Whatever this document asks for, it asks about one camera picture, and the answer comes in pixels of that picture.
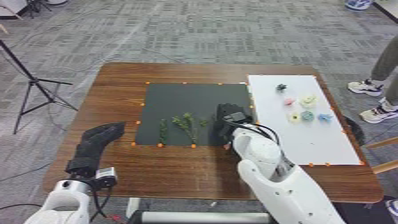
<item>black mat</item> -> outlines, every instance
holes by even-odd
[[[173,117],[193,113],[198,128],[198,145],[221,145],[214,133],[218,105],[232,103],[246,108],[251,114],[251,99],[246,85],[218,84],[150,84],[147,106],[141,116],[141,127],[136,136],[139,145],[157,145],[161,139],[161,120],[168,119],[168,145],[191,145],[193,141],[184,130],[173,124]],[[200,120],[209,121],[202,127]]]

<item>pink object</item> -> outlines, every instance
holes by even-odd
[[[294,103],[296,103],[296,99],[294,99],[294,98],[289,98],[289,99],[285,100],[285,105],[290,106]]]

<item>wooden table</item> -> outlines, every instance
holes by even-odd
[[[81,136],[99,125],[127,121],[127,134],[106,150],[102,167],[116,167],[120,184],[115,196],[255,199],[250,186],[241,180],[241,159],[221,147],[136,146],[138,124],[147,98],[147,82],[232,83],[248,82],[248,74],[308,74],[319,78],[324,93],[337,108],[362,160],[367,161],[353,132],[347,128],[338,105],[321,74],[310,66],[287,65],[187,65],[109,63],[100,71],[90,95],[81,107],[58,160],[52,164],[45,190],[68,177],[67,163],[75,154]],[[315,166],[305,169],[335,202],[374,203],[383,199],[383,189],[369,164],[363,166]]]

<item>sneaker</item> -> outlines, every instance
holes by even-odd
[[[398,200],[388,201],[386,205],[388,205],[392,214],[398,217]]]
[[[383,104],[372,110],[367,110],[360,116],[365,121],[372,124],[381,123],[385,120],[398,117],[398,106],[394,106],[386,99],[383,99]]]
[[[354,93],[365,93],[370,96],[381,96],[383,85],[378,87],[378,85],[372,83],[372,80],[367,79],[363,82],[351,82],[349,83],[349,90]]]

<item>gray carpet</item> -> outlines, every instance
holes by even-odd
[[[379,98],[354,95],[347,82],[370,76],[383,49],[398,33],[395,22],[372,7],[353,12],[338,0],[72,0],[36,19],[3,21],[0,33],[13,51],[42,78],[74,82],[61,94],[83,104],[100,67],[107,61],[218,64],[306,64],[322,72],[346,115],[365,128],[369,140],[398,134],[398,119],[367,124],[358,113]],[[0,58],[0,179],[54,161],[75,112],[58,105],[13,125],[28,79]],[[44,97],[35,92],[31,106]],[[372,165],[398,159],[397,146],[365,150]],[[42,181],[47,169],[0,181],[0,207],[44,203]],[[386,194],[398,196],[398,171],[379,175]],[[257,202],[147,200],[154,210],[262,211]],[[127,199],[113,198],[107,211],[125,214]],[[0,223],[22,223],[36,208],[0,211]]]

